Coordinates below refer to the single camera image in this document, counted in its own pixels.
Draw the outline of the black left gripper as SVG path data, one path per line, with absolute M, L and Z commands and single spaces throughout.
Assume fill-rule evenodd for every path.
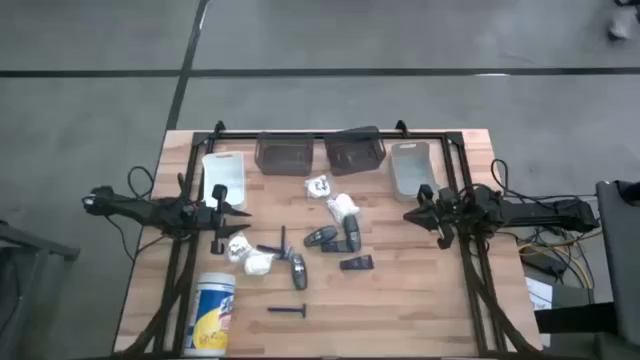
M 214 240 L 211 244 L 211 253 L 214 255 L 224 254 L 225 245 L 222 243 L 223 238 L 231 238 L 234 234 L 250 227 L 249 224 L 226 225 L 225 214 L 250 217 L 249 213 L 237 210 L 226 202 L 227 193 L 228 189 L 225 185 L 216 184 L 211 193 L 216 205 L 214 207 L 208 207 L 205 203 L 201 203 L 194 207 L 194 213 L 192 215 L 191 225 L 194 229 L 215 232 Z

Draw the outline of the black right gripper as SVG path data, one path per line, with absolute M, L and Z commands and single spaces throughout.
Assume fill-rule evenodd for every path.
M 451 247 L 454 239 L 456 195 L 448 188 L 438 190 L 433 199 L 433 189 L 428 184 L 419 187 L 419 206 L 403 214 L 403 219 L 429 231 L 437 230 L 440 234 L 437 244 L 442 250 Z

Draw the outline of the white packet with black print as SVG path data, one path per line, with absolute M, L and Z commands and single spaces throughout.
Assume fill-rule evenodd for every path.
M 247 240 L 243 232 L 236 233 L 228 240 L 226 257 L 231 264 L 244 262 L 251 254 L 253 246 Z
M 331 185 L 326 175 L 319 175 L 304 182 L 306 194 L 311 199 L 326 198 L 331 195 Z

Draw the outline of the light grey plastic bin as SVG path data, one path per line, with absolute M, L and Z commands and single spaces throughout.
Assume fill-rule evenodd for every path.
M 421 185 L 429 185 L 437 191 L 430 160 L 430 146 L 427 142 L 397 143 L 391 146 L 391 180 L 395 198 L 400 202 L 412 202 Z

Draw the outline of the white plastic bin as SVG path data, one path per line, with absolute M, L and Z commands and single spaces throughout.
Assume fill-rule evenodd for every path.
M 202 158 L 201 163 L 204 170 L 202 201 L 208 207 L 216 207 L 214 186 L 224 185 L 227 187 L 226 202 L 233 209 L 244 211 L 247 189 L 243 154 L 239 151 L 210 153 Z

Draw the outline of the smoked transparent rectangular bin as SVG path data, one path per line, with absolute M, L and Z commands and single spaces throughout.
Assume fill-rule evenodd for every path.
M 264 175 L 308 176 L 312 171 L 314 138 L 311 134 L 257 136 L 254 161 Z

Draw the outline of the smoked transparent tilted bin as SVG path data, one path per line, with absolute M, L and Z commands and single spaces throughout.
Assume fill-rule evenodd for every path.
M 383 139 L 375 126 L 347 129 L 324 138 L 334 176 L 376 170 L 386 157 Z

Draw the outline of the disinfecting wipes canister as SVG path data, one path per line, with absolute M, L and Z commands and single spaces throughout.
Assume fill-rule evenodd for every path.
M 188 322 L 185 356 L 220 357 L 227 351 L 236 278 L 221 272 L 201 273 Z

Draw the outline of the black power adapter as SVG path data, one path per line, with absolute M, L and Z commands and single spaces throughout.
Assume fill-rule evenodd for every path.
M 546 253 L 538 253 L 527 248 L 520 252 L 521 262 L 529 267 L 541 271 L 553 277 L 562 277 L 567 270 L 567 265 L 562 258 L 555 255 L 547 255 Z

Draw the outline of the white paper sheet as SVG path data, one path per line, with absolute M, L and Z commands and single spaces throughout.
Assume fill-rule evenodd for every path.
M 535 311 L 552 308 L 553 287 L 532 278 L 525 278 L 531 303 Z

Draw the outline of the grey metal furniture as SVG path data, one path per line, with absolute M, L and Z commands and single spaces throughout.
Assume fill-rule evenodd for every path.
M 8 251 L 18 251 L 33 258 L 25 276 L 20 274 L 18 262 L 14 262 L 16 302 L 10 308 L 6 321 L 0 326 L 0 360 L 17 360 L 18 345 L 34 306 L 48 257 L 58 255 L 67 262 L 73 262 L 78 258 L 80 249 L 20 230 L 4 220 L 0 220 L 0 241 L 12 244 L 12 247 L 7 247 Z

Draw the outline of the dark grey cabinet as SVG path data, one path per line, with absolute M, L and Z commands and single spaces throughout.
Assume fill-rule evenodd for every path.
M 640 182 L 600 181 L 596 195 L 615 309 L 606 360 L 640 360 Z

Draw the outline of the person's foot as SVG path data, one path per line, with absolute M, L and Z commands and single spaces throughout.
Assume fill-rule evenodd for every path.
M 607 37 L 610 41 L 632 38 L 632 30 L 640 24 L 640 0 L 612 0 L 616 8 L 607 25 Z

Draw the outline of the black metal table frame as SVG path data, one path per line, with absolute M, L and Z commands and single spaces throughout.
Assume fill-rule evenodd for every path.
M 430 144 L 436 180 L 447 186 L 441 140 L 452 145 L 449 154 L 458 188 L 471 177 L 495 187 L 489 174 L 494 157 L 488 130 L 389 131 L 384 139 L 387 157 L 374 170 L 331 179 L 334 191 L 352 196 L 361 208 L 358 222 L 363 236 L 356 254 L 323 254 L 305 249 L 302 239 L 315 228 L 333 223 L 322 200 L 306 197 L 304 178 L 264 176 L 254 162 L 255 140 L 261 131 L 221 132 L 214 151 L 242 152 L 247 176 L 247 218 L 251 244 L 277 246 L 281 226 L 286 239 L 303 253 L 309 287 L 296 291 L 289 264 L 276 261 L 266 276 L 246 276 L 242 266 L 210 253 L 211 232 L 202 233 L 196 252 L 194 280 L 204 272 L 232 273 L 236 278 L 230 324 L 231 357 L 405 357 L 478 355 L 459 243 L 440 250 L 437 235 L 402 219 L 417 203 L 396 200 L 389 176 L 391 144 L 426 140 Z M 501 307 L 523 337 L 541 349 L 541 339 L 514 238 L 498 234 L 490 242 L 491 272 Z M 129 282 L 113 350 L 123 351 L 149 323 L 162 300 L 170 265 L 171 239 L 164 239 L 139 255 Z M 339 262 L 371 254 L 375 268 L 341 271 Z M 269 306 L 307 305 L 307 316 L 273 314 Z

